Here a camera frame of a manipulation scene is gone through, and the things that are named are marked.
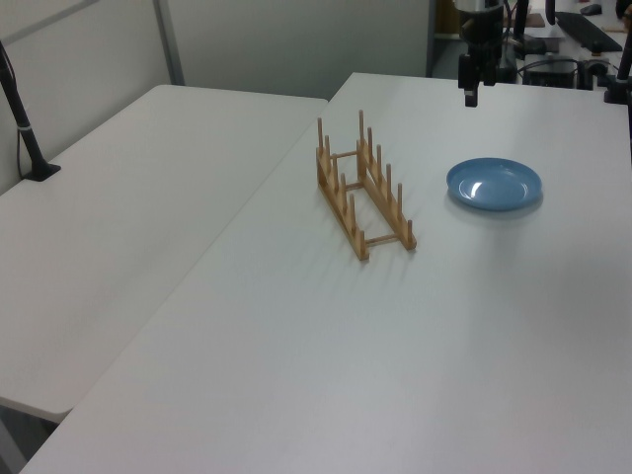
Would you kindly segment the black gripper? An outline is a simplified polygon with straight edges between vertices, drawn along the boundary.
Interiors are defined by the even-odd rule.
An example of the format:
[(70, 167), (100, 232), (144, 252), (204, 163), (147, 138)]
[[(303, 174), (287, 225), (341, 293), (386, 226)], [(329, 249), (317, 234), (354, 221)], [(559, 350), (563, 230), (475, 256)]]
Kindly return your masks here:
[(485, 86), (497, 83), (497, 62), (502, 54), (504, 12), (502, 8), (488, 11), (459, 12), (460, 37), (467, 44), (466, 53), (459, 55), (457, 82), (463, 90), (465, 106), (478, 106), (479, 70)]

